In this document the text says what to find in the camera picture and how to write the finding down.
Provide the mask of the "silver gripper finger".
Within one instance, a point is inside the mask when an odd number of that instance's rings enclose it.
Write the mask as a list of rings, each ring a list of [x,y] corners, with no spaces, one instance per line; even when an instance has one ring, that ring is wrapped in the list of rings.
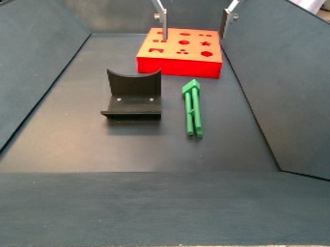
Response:
[[[235,8],[237,7],[240,0],[232,0],[229,6],[223,10],[221,24],[220,24],[220,39],[225,39],[229,24],[237,20],[237,14]]]
[[[161,0],[151,0],[153,7],[156,9],[155,13],[155,19],[161,23],[163,25],[163,39],[167,40],[167,10],[164,8],[164,5],[161,3]]]

